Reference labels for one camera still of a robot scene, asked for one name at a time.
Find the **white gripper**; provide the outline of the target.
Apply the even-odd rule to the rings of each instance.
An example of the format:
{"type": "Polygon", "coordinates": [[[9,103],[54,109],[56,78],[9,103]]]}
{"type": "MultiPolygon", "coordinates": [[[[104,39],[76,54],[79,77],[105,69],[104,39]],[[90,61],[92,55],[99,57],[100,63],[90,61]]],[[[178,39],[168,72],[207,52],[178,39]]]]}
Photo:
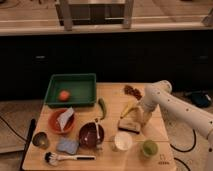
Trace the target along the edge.
{"type": "Polygon", "coordinates": [[[141,125],[145,126],[149,122],[150,118],[152,117],[151,112],[153,112],[156,109],[157,104],[147,97],[143,97],[140,100],[139,104],[142,107],[142,109],[145,111],[142,114],[142,119],[141,119],[141,125]]]}

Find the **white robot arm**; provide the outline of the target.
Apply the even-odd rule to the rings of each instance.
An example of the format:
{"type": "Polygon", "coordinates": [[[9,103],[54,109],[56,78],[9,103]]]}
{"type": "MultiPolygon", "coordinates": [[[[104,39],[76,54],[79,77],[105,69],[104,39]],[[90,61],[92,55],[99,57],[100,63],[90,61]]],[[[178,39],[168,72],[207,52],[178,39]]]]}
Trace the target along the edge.
{"type": "Polygon", "coordinates": [[[160,105],[183,120],[209,142],[204,171],[213,171],[213,115],[171,95],[172,85],[167,80],[148,83],[139,101],[143,111],[152,113],[160,105]]]}

